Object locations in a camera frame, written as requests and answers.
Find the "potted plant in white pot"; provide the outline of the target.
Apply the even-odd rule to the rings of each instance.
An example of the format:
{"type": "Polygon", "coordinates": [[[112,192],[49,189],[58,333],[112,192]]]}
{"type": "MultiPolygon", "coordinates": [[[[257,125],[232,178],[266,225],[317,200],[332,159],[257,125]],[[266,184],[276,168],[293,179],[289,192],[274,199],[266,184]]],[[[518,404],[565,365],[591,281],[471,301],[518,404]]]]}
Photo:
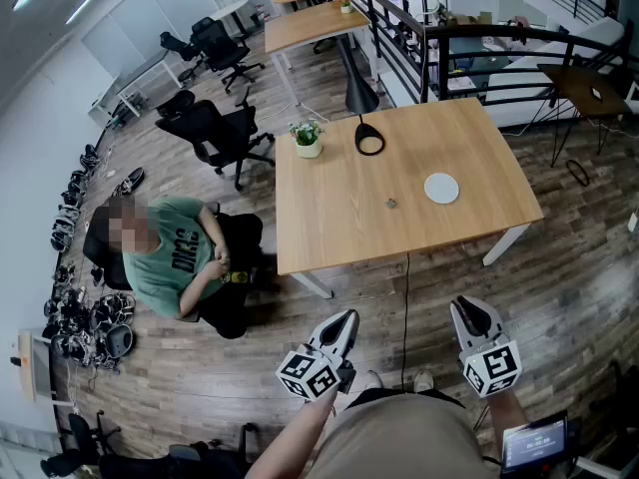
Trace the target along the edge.
{"type": "Polygon", "coordinates": [[[321,154],[323,145],[320,142],[320,135],[323,129],[316,119],[299,124],[290,123],[289,132],[296,144],[296,151],[300,158],[310,160],[321,154]]]}

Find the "light wooden table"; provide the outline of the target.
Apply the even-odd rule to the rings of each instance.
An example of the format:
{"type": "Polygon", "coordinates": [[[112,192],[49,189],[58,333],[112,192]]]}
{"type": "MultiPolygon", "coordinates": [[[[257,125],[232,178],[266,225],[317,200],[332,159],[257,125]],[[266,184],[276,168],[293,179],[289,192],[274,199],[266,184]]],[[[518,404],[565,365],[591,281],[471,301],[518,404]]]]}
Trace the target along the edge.
{"type": "Polygon", "coordinates": [[[291,68],[287,57],[289,50],[315,43],[320,39],[342,34],[363,33],[363,46],[369,64],[372,86],[376,89],[379,80],[377,53],[373,44],[370,20],[360,11],[342,13],[336,1],[294,12],[266,23],[266,53],[271,60],[290,96],[294,106],[299,101],[288,78],[291,68]]]}

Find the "cardboard box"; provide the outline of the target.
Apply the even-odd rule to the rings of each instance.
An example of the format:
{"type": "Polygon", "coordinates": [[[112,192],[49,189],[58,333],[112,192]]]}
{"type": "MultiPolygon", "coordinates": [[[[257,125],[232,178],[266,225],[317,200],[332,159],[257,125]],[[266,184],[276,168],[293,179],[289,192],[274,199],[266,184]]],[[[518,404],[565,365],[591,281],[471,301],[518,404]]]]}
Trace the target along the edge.
{"type": "Polygon", "coordinates": [[[478,16],[454,14],[447,9],[439,11],[440,26],[492,25],[492,14],[481,11],[478,16]]]}

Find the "pile of black headsets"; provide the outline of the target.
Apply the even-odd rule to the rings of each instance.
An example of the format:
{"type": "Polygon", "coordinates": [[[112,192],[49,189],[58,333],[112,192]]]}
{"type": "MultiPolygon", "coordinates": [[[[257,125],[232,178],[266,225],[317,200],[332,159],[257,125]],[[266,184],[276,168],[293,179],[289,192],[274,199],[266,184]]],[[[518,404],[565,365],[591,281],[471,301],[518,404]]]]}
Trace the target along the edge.
{"type": "Polygon", "coordinates": [[[73,285],[75,264],[59,262],[53,274],[51,297],[44,304],[47,325],[43,337],[52,352],[63,359],[118,374],[121,358],[134,345],[131,323],[136,301],[130,294],[122,255],[109,249],[99,236],[97,222],[82,218],[84,196],[101,159],[96,149],[88,145],[79,162],[81,168],[71,173],[68,188],[61,194],[63,203],[58,206],[50,243],[58,254],[65,254],[80,234],[79,224],[83,224],[83,258],[92,264],[91,278],[96,287],[106,286],[110,291],[91,299],[84,285],[73,285]]]}

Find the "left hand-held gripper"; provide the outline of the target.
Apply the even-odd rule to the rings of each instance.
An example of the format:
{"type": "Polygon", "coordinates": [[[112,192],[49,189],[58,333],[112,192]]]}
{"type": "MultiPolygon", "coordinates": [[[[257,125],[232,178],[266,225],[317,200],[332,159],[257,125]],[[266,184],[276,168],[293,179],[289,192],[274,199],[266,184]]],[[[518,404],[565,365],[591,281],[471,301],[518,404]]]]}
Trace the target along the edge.
{"type": "Polygon", "coordinates": [[[331,392],[348,394],[355,369],[347,360],[359,328],[354,309],[334,314],[313,331],[308,345],[290,351],[276,376],[287,391],[304,401],[319,401],[331,392]],[[330,355],[321,350],[329,350],[330,355]]]}

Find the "white round plate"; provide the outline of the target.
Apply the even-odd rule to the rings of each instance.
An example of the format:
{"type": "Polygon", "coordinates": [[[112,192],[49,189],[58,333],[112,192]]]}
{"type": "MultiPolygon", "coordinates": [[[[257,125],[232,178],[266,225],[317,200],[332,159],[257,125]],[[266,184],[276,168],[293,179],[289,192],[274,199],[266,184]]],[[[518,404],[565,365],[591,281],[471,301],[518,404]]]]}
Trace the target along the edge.
{"type": "Polygon", "coordinates": [[[434,173],[424,181],[424,192],[434,203],[448,205],[459,196],[459,185],[454,177],[446,173],[434,173]]]}

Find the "person's left forearm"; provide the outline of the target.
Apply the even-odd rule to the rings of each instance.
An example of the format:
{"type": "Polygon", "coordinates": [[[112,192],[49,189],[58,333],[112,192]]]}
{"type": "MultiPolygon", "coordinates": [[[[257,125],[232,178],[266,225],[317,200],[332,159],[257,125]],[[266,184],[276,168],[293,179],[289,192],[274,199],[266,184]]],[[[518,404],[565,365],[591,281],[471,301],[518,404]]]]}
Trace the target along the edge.
{"type": "Polygon", "coordinates": [[[337,388],[306,403],[252,465],[245,479],[299,479],[332,413],[337,388]]]}

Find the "person's beige shirt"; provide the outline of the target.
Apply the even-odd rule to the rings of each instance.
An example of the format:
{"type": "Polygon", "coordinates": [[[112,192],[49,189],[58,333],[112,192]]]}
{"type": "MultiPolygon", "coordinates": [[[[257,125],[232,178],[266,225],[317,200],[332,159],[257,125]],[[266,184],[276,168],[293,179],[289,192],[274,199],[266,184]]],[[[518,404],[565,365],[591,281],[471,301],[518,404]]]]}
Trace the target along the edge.
{"type": "Polygon", "coordinates": [[[466,410],[398,394],[344,410],[328,426],[306,479],[499,479],[466,410]]]}

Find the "black metal railing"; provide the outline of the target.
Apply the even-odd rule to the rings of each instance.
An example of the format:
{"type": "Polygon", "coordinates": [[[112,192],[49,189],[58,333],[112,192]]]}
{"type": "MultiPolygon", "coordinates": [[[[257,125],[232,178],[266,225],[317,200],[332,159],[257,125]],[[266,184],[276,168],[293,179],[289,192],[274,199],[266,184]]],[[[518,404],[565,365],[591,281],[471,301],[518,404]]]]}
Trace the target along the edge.
{"type": "MultiPolygon", "coordinates": [[[[373,32],[373,43],[379,44],[378,32],[384,28],[393,28],[394,25],[387,18],[388,15],[394,15],[400,22],[414,34],[422,45],[420,53],[421,64],[414,66],[413,69],[420,75],[420,82],[417,86],[420,94],[420,101],[422,103],[427,101],[426,88],[429,84],[429,75],[427,67],[433,62],[429,59],[426,52],[428,41],[430,39],[436,39],[440,42],[440,45],[444,49],[449,48],[449,41],[453,38],[480,38],[484,36],[492,37],[518,37],[526,39],[539,39],[550,42],[557,42],[565,46],[565,49],[561,53],[541,52],[541,51],[521,51],[519,54],[523,57],[543,57],[558,59],[559,66],[568,68],[572,65],[572,62],[576,60],[580,67],[591,68],[594,71],[607,66],[613,69],[624,69],[629,73],[639,76],[639,57],[629,53],[629,48],[626,45],[624,39],[612,44],[606,45],[604,43],[585,39],[582,37],[567,35],[558,32],[549,32],[532,29],[522,29],[512,26],[501,25],[454,25],[443,27],[427,27],[416,19],[411,17],[408,13],[401,10],[388,0],[361,0],[367,5],[364,14],[371,21],[371,30],[373,32]]],[[[501,99],[484,101],[484,106],[493,105],[505,105],[510,103],[525,103],[542,101],[544,98],[553,98],[554,85],[552,82],[522,82],[513,84],[499,84],[494,86],[486,85],[484,87],[463,87],[459,89],[450,90],[447,87],[449,81],[461,78],[464,76],[482,76],[482,75],[514,75],[514,74],[540,74],[542,70],[534,65],[532,67],[515,68],[511,70],[470,70],[465,73],[453,73],[448,70],[449,64],[452,60],[461,60],[464,58],[479,58],[489,57],[491,55],[495,57],[504,56],[504,51],[469,51],[462,53],[450,54],[446,51],[440,54],[439,59],[435,64],[439,67],[439,76],[437,79],[437,85],[439,87],[438,97],[441,101],[450,99],[454,96],[469,96],[479,93],[490,93],[495,91],[514,91],[523,89],[536,89],[537,94],[525,97],[504,97],[501,99]]]]}

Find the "black office chair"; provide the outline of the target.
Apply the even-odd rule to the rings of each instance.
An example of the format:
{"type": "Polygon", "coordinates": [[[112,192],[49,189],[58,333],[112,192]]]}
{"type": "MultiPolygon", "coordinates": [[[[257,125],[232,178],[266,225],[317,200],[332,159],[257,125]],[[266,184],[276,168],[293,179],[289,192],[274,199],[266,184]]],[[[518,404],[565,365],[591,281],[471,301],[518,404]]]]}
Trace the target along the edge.
{"type": "Polygon", "coordinates": [[[245,479],[252,464],[247,455],[247,434],[259,427],[241,427],[237,449],[225,449],[220,441],[175,444],[160,458],[104,455],[99,460],[101,479],[245,479]]]}
{"type": "Polygon", "coordinates": [[[178,54],[184,62],[193,62],[189,69],[179,75],[178,80],[181,84],[193,81],[197,77],[197,69],[205,62],[204,54],[199,48],[178,39],[168,31],[160,34],[160,45],[162,48],[178,54]]]}
{"type": "Polygon", "coordinates": [[[97,412],[97,426],[91,428],[81,415],[69,414],[70,430],[76,447],[40,461],[40,468],[48,479],[67,477],[83,466],[98,466],[103,455],[115,454],[109,438],[120,433],[122,429],[116,426],[112,430],[105,431],[101,419],[103,415],[103,410],[97,412]]]}
{"type": "MultiPolygon", "coordinates": [[[[99,236],[108,243],[106,212],[101,209],[103,204],[94,210],[91,221],[98,223],[99,236]]],[[[259,265],[262,257],[263,223],[261,219],[253,214],[229,216],[214,213],[214,215],[222,228],[230,251],[230,271],[251,272],[259,265]]],[[[120,253],[110,246],[109,249],[120,253]]],[[[188,317],[180,320],[186,320],[192,314],[197,314],[221,337],[237,339],[243,336],[248,328],[248,313],[245,308],[248,291],[248,287],[244,284],[223,283],[219,291],[202,299],[188,317]]]]}
{"type": "Polygon", "coordinates": [[[264,140],[272,143],[275,136],[259,132],[257,109],[248,103],[249,94],[250,88],[244,87],[235,102],[236,109],[224,115],[212,101],[197,100],[193,92],[181,90],[155,108],[159,115],[155,125],[190,143],[196,157],[212,167],[220,178],[225,176],[223,168],[234,164],[234,186],[240,191],[243,161],[261,161],[272,167],[276,164],[253,152],[264,140]]]}
{"type": "Polygon", "coordinates": [[[608,410],[620,439],[639,439],[639,367],[631,365],[626,372],[622,372],[617,360],[612,360],[609,367],[613,370],[614,391],[592,401],[589,408],[595,412],[608,410]]]}
{"type": "Polygon", "coordinates": [[[248,72],[255,68],[266,68],[263,63],[244,63],[251,49],[244,39],[237,42],[232,38],[220,20],[205,17],[196,22],[192,26],[191,42],[204,54],[205,62],[212,71],[222,73],[232,70],[222,78],[227,94],[231,93],[230,87],[238,78],[244,78],[252,84],[256,80],[248,72]]]}

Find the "grey desk with white legs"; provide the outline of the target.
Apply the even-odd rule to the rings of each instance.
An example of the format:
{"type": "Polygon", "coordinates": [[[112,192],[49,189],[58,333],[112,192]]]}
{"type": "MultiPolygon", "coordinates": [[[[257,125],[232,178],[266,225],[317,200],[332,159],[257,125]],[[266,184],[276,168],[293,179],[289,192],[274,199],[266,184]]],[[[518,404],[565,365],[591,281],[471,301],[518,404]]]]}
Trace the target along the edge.
{"type": "Polygon", "coordinates": [[[150,72],[154,71],[158,66],[162,67],[162,69],[170,76],[170,78],[173,80],[178,88],[183,88],[184,84],[179,80],[178,75],[169,65],[168,57],[170,54],[171,51],[163,50],[161,53],[155,55],[150,60],[145,61],[130,75],[126,77],[118,75],[117,77],[113,78],[109,85],[102,92],[100,92],[95,100],[91,103],[88,109],[88,114],[90,116],[93,116],[96,111],[99,111],[107,117],[105,125],[110,124],[114,120],[115,111],[110,111],[108,109],[108,102],[113,97],[116,97],[121,103],[125,105],[126,108],[128,108],[133,113],[135,117],[140,118],[141,113],[139,112],[139,109],[129,101],[129,98],[127,97],[127,91],[134,85],[137,85],[141,79],[147,76],[150,72]]]}

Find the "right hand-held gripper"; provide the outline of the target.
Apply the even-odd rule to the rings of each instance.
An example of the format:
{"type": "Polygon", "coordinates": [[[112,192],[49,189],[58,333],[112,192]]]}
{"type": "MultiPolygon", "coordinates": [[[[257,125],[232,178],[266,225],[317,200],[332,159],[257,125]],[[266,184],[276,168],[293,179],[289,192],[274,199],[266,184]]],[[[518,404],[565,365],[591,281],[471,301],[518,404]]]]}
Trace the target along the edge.
{"type": "Polygon", "coordinates": [[[522,365],[518,346],[503,330],[496,309],[469,295],[459,295],[450,311],[461,352],[462,375],[480,397],[509,389],[517,381],[522,365]],[[483,337],[473,341],[473,337],[483,337]]]}

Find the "black screen device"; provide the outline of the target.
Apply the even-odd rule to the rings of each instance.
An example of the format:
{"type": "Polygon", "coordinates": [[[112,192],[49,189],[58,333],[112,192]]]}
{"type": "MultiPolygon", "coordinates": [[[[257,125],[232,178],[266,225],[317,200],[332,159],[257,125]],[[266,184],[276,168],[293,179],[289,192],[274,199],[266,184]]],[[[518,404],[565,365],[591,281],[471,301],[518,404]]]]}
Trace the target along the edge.
{"type": "Polygon", "coordinates": [[[568,418],[563,410],[504,431],[500,477],[546,479],[568,458],[568,418]]]}

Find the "white top table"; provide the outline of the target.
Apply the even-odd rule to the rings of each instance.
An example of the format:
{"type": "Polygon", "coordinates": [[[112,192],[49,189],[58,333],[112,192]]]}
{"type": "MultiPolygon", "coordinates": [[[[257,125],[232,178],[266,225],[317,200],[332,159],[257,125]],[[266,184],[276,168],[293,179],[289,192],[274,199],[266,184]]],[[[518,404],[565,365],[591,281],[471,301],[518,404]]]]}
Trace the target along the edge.
{"type": "Polygon", "coordinates": [[[247,29],[241,21],[238,12],[249,3],[249,0],[239,0],[232,4],[229,4],[217,11],[215,11],[210,18],[212,20],[222,20],[223,18],[231,17],[236,23],[240,34],[243,38],[249,36],[247,29]]]}

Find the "black desk lamp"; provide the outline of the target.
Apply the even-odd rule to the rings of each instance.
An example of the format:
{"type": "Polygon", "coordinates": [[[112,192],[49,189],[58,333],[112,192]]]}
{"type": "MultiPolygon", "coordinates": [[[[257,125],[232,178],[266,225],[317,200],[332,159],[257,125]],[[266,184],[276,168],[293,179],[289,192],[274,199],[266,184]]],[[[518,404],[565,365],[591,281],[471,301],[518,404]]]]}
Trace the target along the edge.
{"type": "Polygon", "coordinates": [[[363,116],[377,109],[379,96],[360,74],[347,39],[340,37],[337,43],[346,70],[345,105],[359,119],[354,132],[355,148],[361,155],[373,157],[384,150],[385,138],[363,116]]]}

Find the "dark wooden side table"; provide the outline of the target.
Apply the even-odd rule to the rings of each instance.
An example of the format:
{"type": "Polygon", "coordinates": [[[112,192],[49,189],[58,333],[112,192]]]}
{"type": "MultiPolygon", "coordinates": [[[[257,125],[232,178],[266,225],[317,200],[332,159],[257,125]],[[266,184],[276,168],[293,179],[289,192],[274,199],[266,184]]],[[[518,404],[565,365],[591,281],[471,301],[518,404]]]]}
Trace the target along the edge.
{"type": "Polygon", "coordinates": [[[538,68],[553,85],[551,100],[566,100],[572,105],[572,117],[563,136],[559,135],[559,124],[555,126],[551,167],[555,166],[572,129],[580,119],[594,119],[602,125],[631,114],[628,103],[608,79],[596,70],[559,64],[539,64],[538,68]]]}

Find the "person's right forearm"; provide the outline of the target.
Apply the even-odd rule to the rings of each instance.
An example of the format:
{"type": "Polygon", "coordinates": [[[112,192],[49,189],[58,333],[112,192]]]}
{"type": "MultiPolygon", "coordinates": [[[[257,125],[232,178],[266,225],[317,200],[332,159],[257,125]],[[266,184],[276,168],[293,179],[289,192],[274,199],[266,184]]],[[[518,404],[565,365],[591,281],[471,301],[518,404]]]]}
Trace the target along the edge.
{"type": "Polygon", "coordinates": [[[507,429],[529,423],[519,399],[512,389],[504,389],[488,397],[491,423],[498,457],[502,456],[503,435],[507,429]]]}

